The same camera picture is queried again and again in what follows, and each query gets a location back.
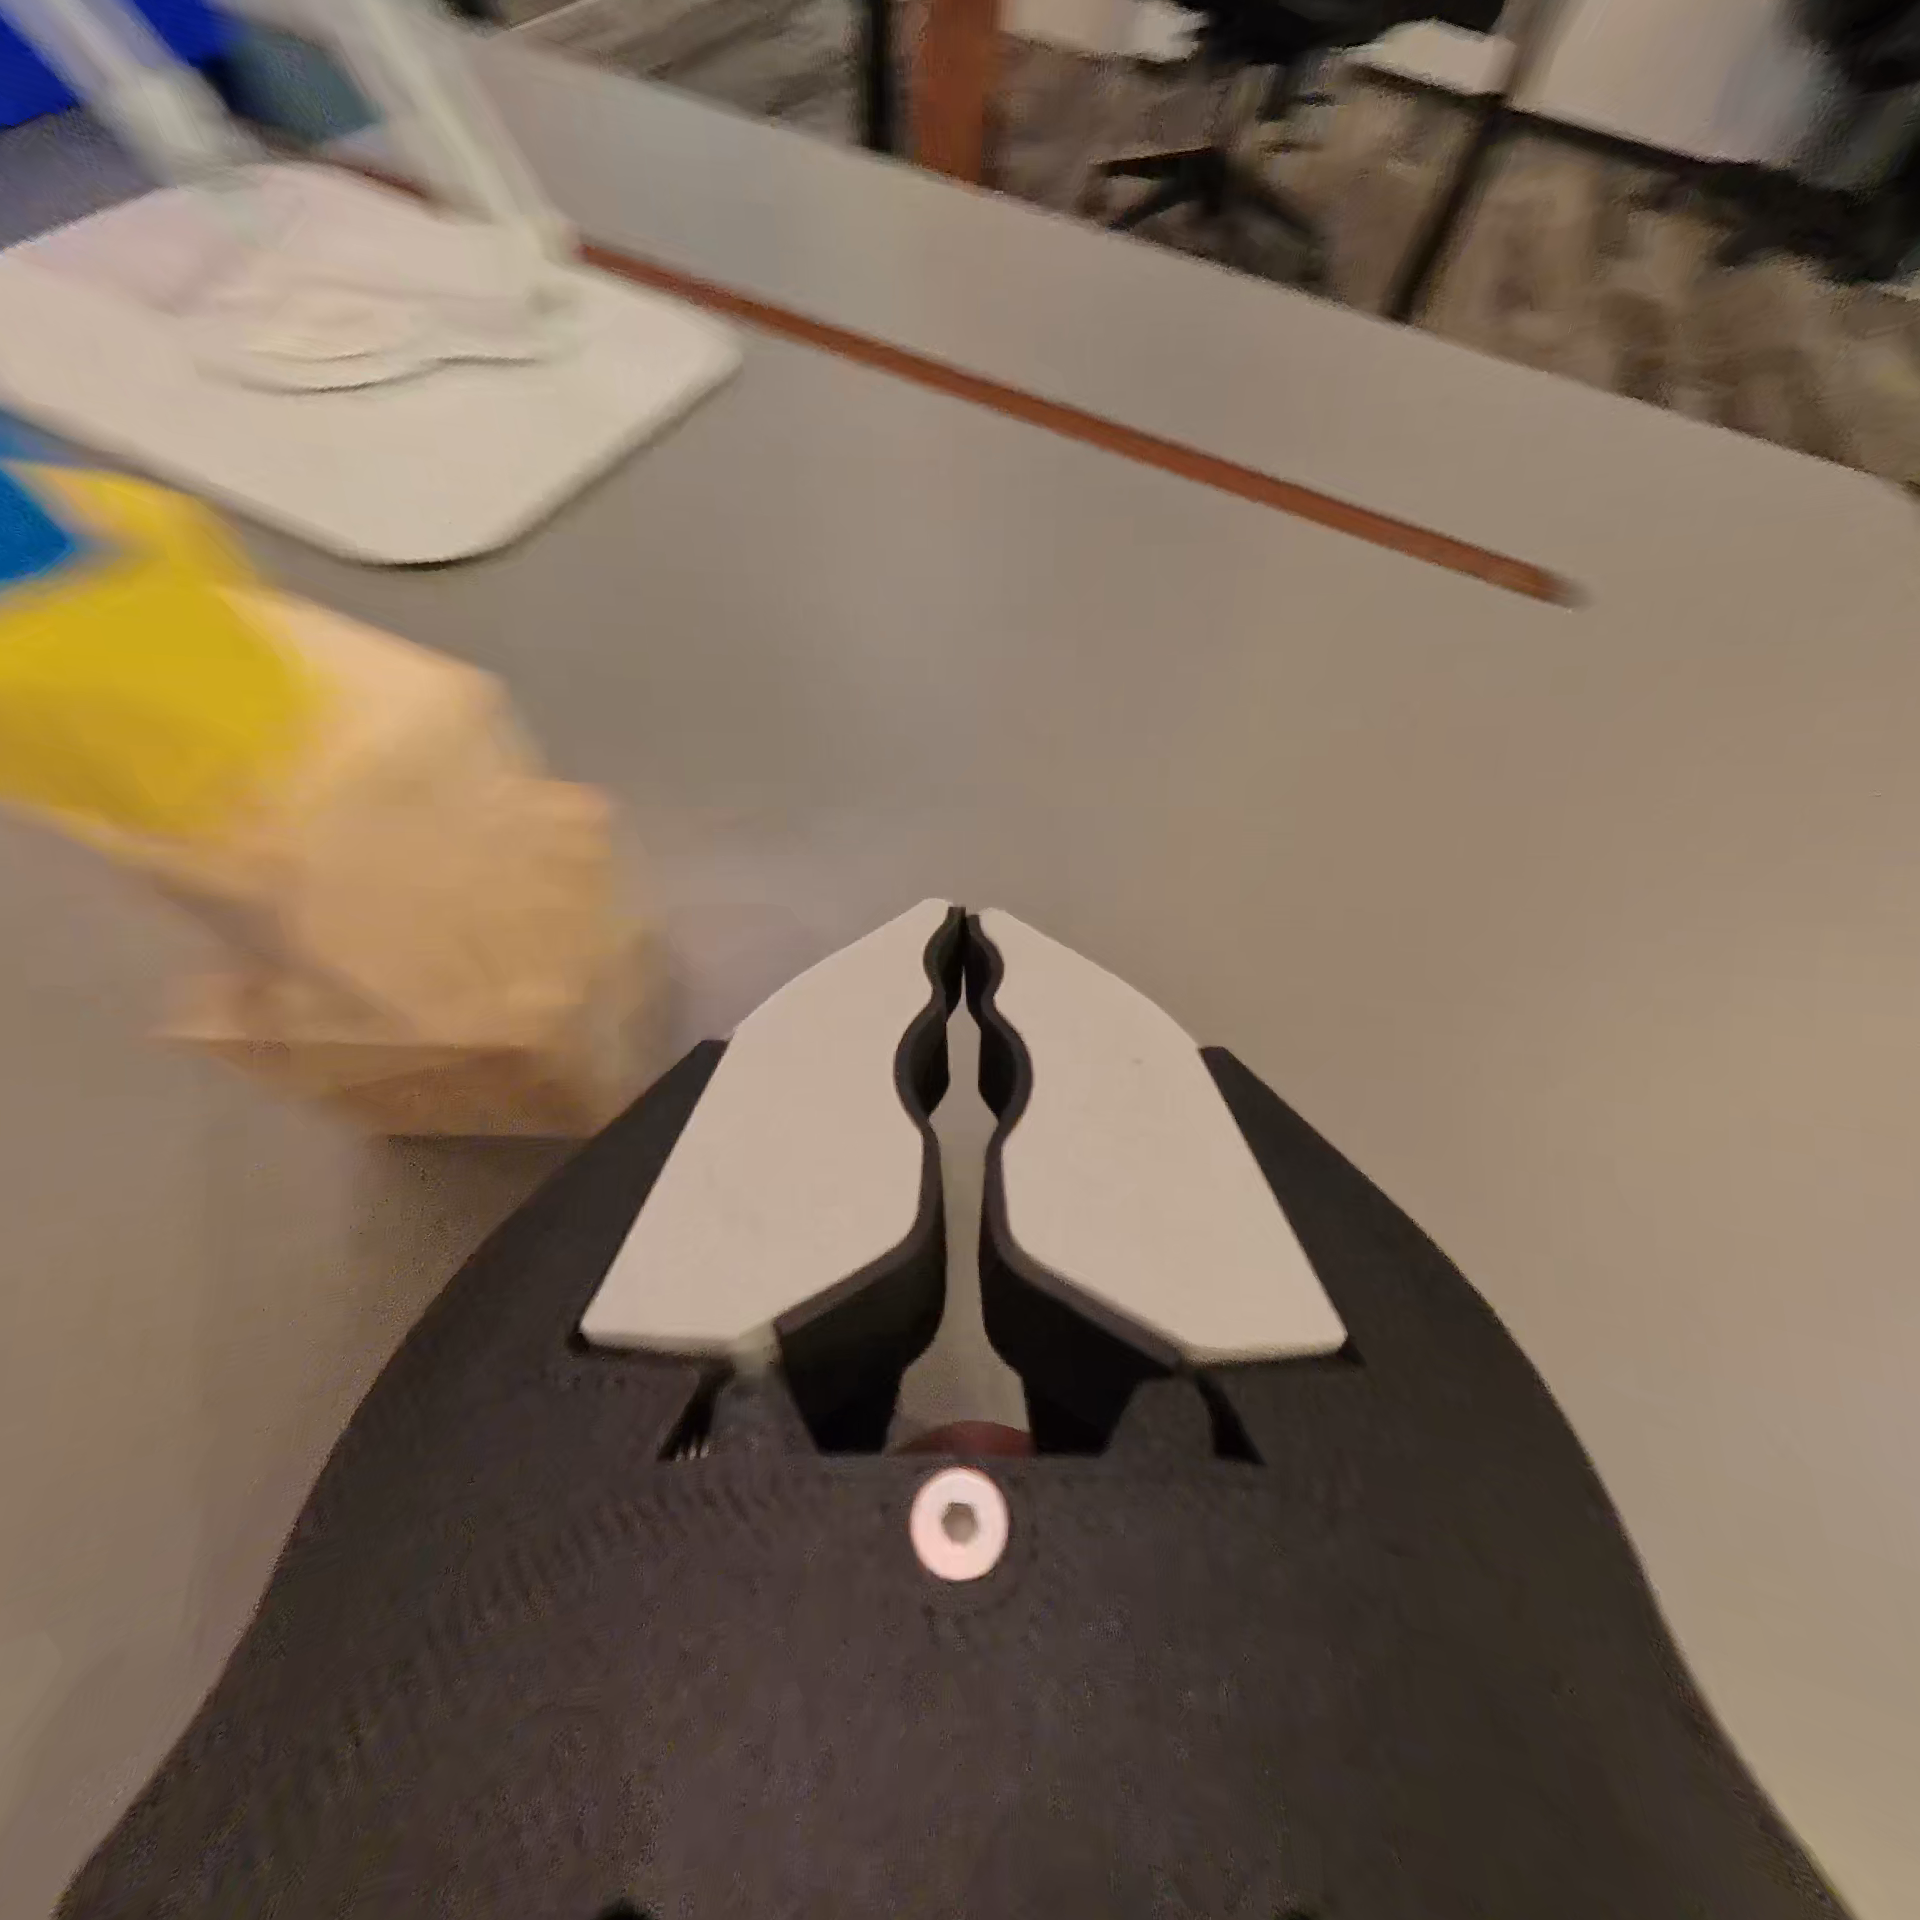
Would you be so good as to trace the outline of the large blue box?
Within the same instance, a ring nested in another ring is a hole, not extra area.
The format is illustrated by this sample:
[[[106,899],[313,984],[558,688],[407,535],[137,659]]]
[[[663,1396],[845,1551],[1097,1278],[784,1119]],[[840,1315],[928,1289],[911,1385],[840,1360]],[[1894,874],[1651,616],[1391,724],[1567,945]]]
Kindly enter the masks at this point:
[[[4,0],[0,6],[4,131],[59,106],[137,118],[210,94],[210,69],[237,22],[210,0]]]

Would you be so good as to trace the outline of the black chair base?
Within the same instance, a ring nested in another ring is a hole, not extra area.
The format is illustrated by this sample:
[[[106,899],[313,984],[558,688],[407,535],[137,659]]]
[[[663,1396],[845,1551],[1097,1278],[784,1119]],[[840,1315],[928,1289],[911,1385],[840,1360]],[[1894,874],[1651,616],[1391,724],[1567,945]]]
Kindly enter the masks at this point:
[[[1352,0],[1199,0],[1183,6],[1199,15],[1195,54],[1221,94],[1195,148],[1150,148],[1097,156],[1088,178],[1096,212],[1104,212],[1113,179],[1144,179],[1144,196],[1113,218],[1113,230],[1150,227],[1173,212],[1195,212],[1215,230],[1229,230],[1247,218],[1263,218],[1285,230],[1303,258],[1303,279],[1328,273],[1322,219],[1270,179],[1263,131],[1294,106],[1328,106],[1314,73],[1378,32],[1378,14]]]

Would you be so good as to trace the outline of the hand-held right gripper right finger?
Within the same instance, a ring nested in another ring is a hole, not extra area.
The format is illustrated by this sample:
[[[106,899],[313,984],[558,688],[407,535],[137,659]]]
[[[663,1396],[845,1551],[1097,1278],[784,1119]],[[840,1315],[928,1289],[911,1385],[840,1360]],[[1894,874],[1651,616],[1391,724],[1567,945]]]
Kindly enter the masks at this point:
[[[979,1315],[1045,1457],[1097,1457],[1150,1383],[1349,1346],[1199,1042],[1160,1004],[987,908],[970,1015],[999,1119]]]

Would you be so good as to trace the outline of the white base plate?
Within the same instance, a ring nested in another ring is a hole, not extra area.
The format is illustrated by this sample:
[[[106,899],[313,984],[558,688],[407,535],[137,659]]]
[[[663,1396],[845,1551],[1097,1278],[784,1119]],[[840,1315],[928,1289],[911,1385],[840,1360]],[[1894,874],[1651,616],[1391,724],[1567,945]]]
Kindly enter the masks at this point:
[[[512,300],[498,227],[330,167],[251,178],[260,241],[165,188],[4,247],[4,410],[362,565],[512,551],[740,370],[588,267]]]

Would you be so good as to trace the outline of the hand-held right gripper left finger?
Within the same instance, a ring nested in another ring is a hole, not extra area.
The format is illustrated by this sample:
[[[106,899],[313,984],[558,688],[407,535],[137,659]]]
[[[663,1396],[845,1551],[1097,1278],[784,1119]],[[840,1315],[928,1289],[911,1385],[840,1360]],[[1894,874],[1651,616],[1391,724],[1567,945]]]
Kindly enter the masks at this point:
[[[763,995],[718,1048],[597,1287],[597,1353],[784,1376],[827,1457],[891,1443],[944,1319],[935,1108],[965,914],[916,899]]]

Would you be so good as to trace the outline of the yellow block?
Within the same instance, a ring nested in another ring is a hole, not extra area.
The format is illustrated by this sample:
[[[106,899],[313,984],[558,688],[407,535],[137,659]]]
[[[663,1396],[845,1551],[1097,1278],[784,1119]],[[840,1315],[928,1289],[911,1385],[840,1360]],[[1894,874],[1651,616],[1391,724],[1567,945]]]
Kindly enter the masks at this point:
[[[303,754],[320,691],[233,589],[260,589],[199,500],[31,464],[92,554],[0,595],[0,799],[132,839],[218,839]]]

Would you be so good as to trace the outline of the brown wooden post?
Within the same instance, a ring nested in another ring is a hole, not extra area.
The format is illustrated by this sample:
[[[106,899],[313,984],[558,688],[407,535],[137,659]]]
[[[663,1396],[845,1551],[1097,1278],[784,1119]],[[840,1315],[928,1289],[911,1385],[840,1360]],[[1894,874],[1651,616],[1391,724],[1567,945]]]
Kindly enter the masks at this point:
[[[999,138],[1002,0],[928,0],[911,48],[911,167],[987,188]]]

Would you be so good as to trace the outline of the large wooden cube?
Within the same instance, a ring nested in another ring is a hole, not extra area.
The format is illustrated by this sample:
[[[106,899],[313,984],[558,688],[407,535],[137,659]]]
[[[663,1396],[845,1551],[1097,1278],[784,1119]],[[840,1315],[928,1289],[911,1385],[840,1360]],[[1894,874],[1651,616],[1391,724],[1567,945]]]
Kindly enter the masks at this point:
[[[391,995],[405,919],[474,852],[474,813],[542,760],[498,673],[280,589],[233,589],[308,688],[320,722],[269,799],[218,839],[154,846],[141,874],[237,953]]]
[[[652,1074],[660,958],[603,787],[506,778],[303,874],[291,953],[218,958],[158,1042],[387,1136],[588,1136]]]

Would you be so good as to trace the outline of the black metal leg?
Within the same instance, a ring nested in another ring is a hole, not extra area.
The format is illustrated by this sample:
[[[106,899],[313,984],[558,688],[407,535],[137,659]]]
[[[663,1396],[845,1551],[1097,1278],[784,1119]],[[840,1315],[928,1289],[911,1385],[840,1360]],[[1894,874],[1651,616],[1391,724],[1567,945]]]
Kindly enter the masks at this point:
[[[1445,279],[1445,258],[1455,247],[1455,230],[1477,196],[1477,179],[1508,138],[1508,88],[1503,94],[1477,94],[1475,104],[1475,118],[1469,118],[1469,138],[1462,138],[1462,153],[1453,156],[1453,178],[1440,188],[1440,196],[1430,205],[1430,219],[1415,227],[1407,258],[1397,258],[1397,279],[1389,284],[1389,300],[1381,300],[1381,322],[1422,322],[1440,279]]]

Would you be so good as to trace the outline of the white board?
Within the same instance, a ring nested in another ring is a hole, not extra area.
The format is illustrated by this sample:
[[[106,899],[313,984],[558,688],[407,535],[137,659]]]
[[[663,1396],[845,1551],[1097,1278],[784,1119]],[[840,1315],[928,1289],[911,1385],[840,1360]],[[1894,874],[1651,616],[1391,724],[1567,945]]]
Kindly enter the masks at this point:
[[[1508,83],[1510,54],[1525,118],[1724,167],[1789,167],[1832,88],[1832,65],[1772,0],[1503,6],[1489,32],[1407,22],[1349,65],[1469,104]]]

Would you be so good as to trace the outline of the small blue cube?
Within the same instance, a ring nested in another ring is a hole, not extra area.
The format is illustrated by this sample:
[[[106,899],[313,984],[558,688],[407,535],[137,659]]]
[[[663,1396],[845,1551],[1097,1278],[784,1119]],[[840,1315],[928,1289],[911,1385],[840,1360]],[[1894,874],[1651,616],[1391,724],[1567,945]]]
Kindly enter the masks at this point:
[[[33,589],[92,554],[92,539],[31,477],[31,454],[38,454],[38,444],[4,415],[0,419],[0,595]]]

